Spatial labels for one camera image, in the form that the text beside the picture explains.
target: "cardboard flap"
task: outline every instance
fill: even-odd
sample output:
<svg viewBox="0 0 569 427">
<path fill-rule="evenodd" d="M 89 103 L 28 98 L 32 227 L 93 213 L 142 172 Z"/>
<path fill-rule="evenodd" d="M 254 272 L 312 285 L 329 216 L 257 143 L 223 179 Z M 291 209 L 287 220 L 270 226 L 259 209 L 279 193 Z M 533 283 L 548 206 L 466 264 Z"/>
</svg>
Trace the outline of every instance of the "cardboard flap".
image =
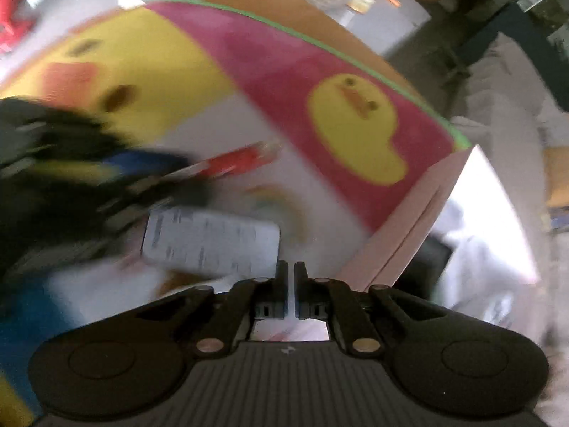
<svg viewBox="0 0 569 427">
<path fill-rule="evenodd" d="M 471 152 L 455 152 L 429 167 L 336 279 L 356 291 L 372 284 L 392 286 L 428 235 Z"/>
</svg>

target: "cartoon duck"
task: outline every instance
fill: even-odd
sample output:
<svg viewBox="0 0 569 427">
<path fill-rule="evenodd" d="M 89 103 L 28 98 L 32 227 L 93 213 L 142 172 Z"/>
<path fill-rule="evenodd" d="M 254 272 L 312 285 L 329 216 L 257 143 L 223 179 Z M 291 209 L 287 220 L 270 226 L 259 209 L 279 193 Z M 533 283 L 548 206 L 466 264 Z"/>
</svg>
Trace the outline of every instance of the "cartoon duck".
<svg viewBox="0 0 569 427">
<path fill-rule="evenodd" d="M 308 109 L 329 152 L 360 178 L 393 185 L 408 167 L 391 143 L 397 113 L 389 98 L 372 82 L 338 74 L 312 90 Z"/>
<path fill-rule="evenodd" d="M 205 51 L 147 8 L 97 19 L 28 64 L 0 93 L 94 116 L 149 144 L 235 91 Z"/>
</svg>

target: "ribbed black surface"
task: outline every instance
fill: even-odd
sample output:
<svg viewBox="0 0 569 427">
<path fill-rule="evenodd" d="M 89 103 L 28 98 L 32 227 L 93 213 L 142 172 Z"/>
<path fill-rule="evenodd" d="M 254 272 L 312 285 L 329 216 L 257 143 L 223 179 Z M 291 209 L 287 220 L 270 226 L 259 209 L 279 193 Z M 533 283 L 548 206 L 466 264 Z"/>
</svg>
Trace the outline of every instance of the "ribbed black surface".
<svg viewBox="0 0 569 427">
<path fill-rule="evenodd" d="M 39 427 L 92 426 L 48 415 Z M 173 397 L 117 427 L 543 427 L 531 413 L 463 421 L 400 393 L 383 367 L 334 342 L 243 342 L 228 358 L 198 363 Z"/>
</svg>

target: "green edge trim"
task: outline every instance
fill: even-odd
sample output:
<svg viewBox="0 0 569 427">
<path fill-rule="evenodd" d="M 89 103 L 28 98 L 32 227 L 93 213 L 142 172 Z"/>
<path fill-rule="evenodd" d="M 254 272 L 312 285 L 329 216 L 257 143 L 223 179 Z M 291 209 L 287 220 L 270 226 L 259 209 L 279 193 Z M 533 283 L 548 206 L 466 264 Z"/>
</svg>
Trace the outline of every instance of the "green edge trim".
<svg viewBox="0 0 569 427">
<path fill-rule="evenodd" d="M 210 8 L 223 9 L 224 11 L 230 11 L 232 13 L 237 13 L 237 14 L 240 14 L 243 16 L 247 16 L 247 17 L 250 17 L 251 19 L 255 19 L 256 21 L 267 24 L 267 25 L 269 25 L 275 29 L 286 32 L 289 35 L 292 35 L 296 38 L 300 38 L 300 39 L 304 40 L 305 42 L 310 43 L 311 45 L 315 45 L 315 47 L 321 48 L 321 49 L 327 51 L 328 53 L 333 54 L 334 56 L 342 59 L 342 61 L 349 62 L 349 64 L 352 64 L 355 67 L 357 67 L 358 69 L 363 70 L 366 74 L 369 74 L 372 77 L 378 79 L 379 81 L 383 82 L 385 85 L 388 85 L 390 88 L 392 88 L 393 90 L 398 92 L 400 95 L 404 96 L 406 99 L 411 101 L 414 105 L 416 105 L 423 112 L 426 112 L 429 116 L 434 118 L 454 138 L 454 143 L 458 149 L 467 149 L 467 148 L 471 147 L 471 144 L 468 141 L 468 139 L 460 131 L 458 131 L 456 128 L 454 128 L 449 123 L 449 121 L 447 121 L 445 118 L 443 118 L 438 112 L 436 112 L 429 105 L 427 105 L 427 104 L 423 103 L 422 101 L 420 101 L 419 99 L 415 98 L 413 95 L 411 95 L 405 89 L 401 88 L 395 82 L 393 82 L 390 79 L 384 77 L 383 75 L 377 73 L 373 69 L 370 69 L 366 65 L 362 64 L 360 61 L 357 61 L 356 59 L 342 53 L 341 51 L 338 51 L 332 47 L 329 47 L 328 45 L 325 45 L 321 41 L 318 41 L 314 38 L 308 37 L 307 35 L 305 35 L 303 33 L 294 31 L 288 27 L 285 27 L 284 25 L 277 24 L 276 22 L 273 22 L 270 19 L 267 19 L 265 17 L 257 16 L 256 14 L 251 13 L 249 11 L 241 11 L 240 9 L 232 8 L 231 6 L 221 5 L 221 4 L 217 4 L 217 3 L 211 3 L 209 1 L 204 1 L 204 0 L 171 0 L 171 1 L 176 2 L 176 3 L 190 3 L 190 4 L 200 5 L 200 6 L 209 6 Z"/>
</svg>

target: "orange beak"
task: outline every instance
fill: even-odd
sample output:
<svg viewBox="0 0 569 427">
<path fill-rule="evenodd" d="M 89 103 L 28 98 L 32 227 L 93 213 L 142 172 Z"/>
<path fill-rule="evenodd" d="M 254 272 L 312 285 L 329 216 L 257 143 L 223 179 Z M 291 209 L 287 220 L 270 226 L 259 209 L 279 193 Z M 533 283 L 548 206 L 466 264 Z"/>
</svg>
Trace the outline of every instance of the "orange beak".
<svg viewBox="0 0 569 427">
<path fill-rule="evenodd" d="M 344 85 L 339 85 L 338 89 L 342 96 L 345 98 L 346 101 L 350 103 L 350 105 L 356 110 L 357 114 L 363 119 L 368 119 L 368 102 L 362 98 L 357 90 L 354 88 L 349 88 Z"/>
<path fill-rule="evenodd" d="M 98 72 L 94 62 L 52 62 L 42 77 L 43 102 L 61 109 L 85 109 Z"/>
</svg>

